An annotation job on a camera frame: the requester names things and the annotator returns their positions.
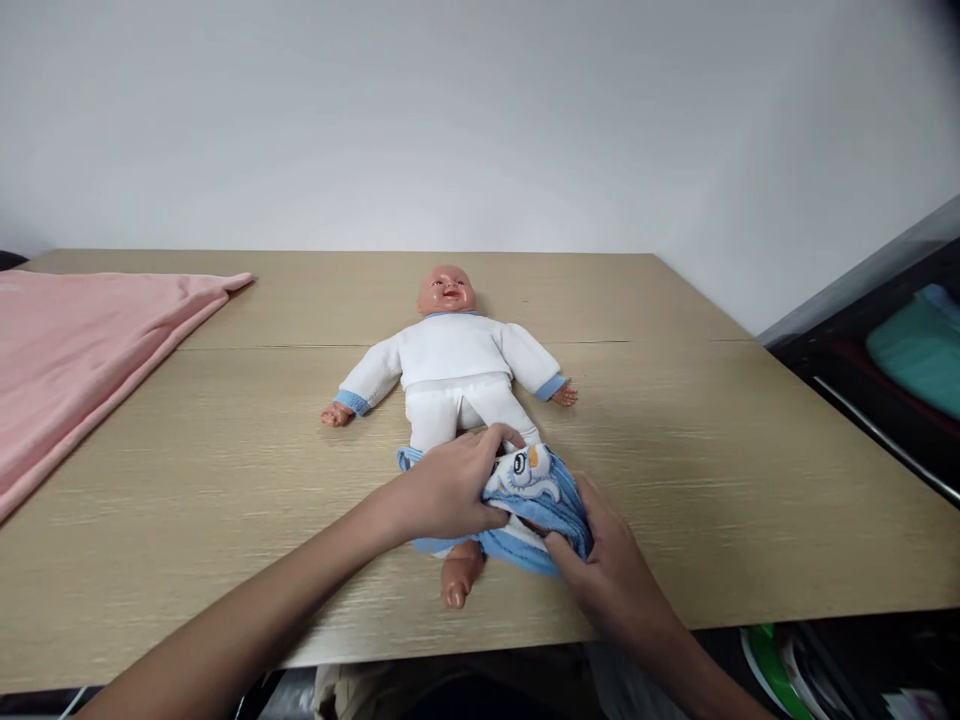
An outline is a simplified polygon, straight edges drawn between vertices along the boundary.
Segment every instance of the pink fabric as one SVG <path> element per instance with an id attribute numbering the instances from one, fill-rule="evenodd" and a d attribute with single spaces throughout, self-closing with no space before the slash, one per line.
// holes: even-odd
<path id="1" fill-rule="evenodd" d="M 0 273 L 0 523 L 253 279 Z"/>

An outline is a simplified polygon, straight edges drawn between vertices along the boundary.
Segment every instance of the human arm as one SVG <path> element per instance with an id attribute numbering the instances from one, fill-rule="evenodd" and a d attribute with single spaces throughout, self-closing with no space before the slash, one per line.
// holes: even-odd
<path id="1" fill-rule="evenodd" d="M 346 425 L 354 415 L 366 415 L 397 384 L 400 367 L 399 336 L 378 342 L 340 384 L 340 391 L 320 413 L 324 425 Z"/>
<path id="2" fill-rule="evenodd" d="M 544 542 L 590 622 L 623 645 L 691 718 L 770 720 L 680 622 L 626 521 L 589 478 L 576 474 L 576 480 L 593 551 L 584 562 L 557 533 Z"/>
<path id="3" fill-rule="evenodd" d="M 227 593 L 118 676 L 79 713 L 100 718 L 223 717 L 334 593 L 378 555 L 417 537 L 503 527 L 480 494 L 501 442 L 493 425 L 434 448 L 299 548 Z"/>
<path id="4" fill-rule="evenodd" d="M 577 391 L 570 378 L 560 374 L 560 363 L 521 326 L 502 326 L 500 352 L 517 382 L 538 400 L 553 400 L 564 407 L 577 402 Z"/>

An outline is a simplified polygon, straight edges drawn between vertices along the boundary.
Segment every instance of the blue sleeve cuff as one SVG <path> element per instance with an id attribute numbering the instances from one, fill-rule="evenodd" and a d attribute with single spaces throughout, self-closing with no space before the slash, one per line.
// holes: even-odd
<path id="1" fill-rule="evenodd" d="M 370 403 L 349 390 L 341 390 L 338 392 L 333 401 L 343 403 L 357 415 L 366 415 L 370 412 Z"/>
<path id="2" fill-rule="evenodd" d="M 541 385 L 540 389 L 537 390 L 534 395 L 536 396 L 537 400 L 549 402 L 550 398 L 553 397 L 553 394 L 562 388 L 566 382 L 567 378 L 560 373 L 557 373 L 552 378 L 547 380 L 543 385 Z"/>

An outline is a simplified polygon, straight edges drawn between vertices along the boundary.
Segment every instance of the green object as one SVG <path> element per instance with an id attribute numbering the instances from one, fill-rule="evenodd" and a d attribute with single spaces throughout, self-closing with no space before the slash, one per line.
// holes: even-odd
<path id="1" fill-rule="evenodd" d="M 814 720 L 813 715 L 790 684 L 787 671 L 780 661 L 777 642 L 773 636 L 773 625 L 751 625 L 747 628 L 747 637 L 757 666 L 770 685 L 770 689 L 780 700 L 780 704 L 786 708 L 794 720 Z"/>
<path id="2" fill-rule="evenodd" d="M 960 322 L 956 303 L 930 285 L 867 336 L 873 362 L 904 390 L 960 420 Z"/>

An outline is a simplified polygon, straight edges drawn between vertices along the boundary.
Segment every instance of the white baby outfit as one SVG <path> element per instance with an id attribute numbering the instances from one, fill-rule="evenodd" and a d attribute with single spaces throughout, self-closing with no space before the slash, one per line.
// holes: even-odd
<path id="1" fill-rule="evenodd" d="M 410 445 L 426 452 L 457 427 L 502 422 L 527 442 L 540 433 L 513 395 L 517 379 L 543 401 L 563 387 L 560 365 L 519 325 L 476 313 L 428 315 L 377 343 L 340 385 L 336 400 L 364 415 L 396 384 L 407 394 Z"/>

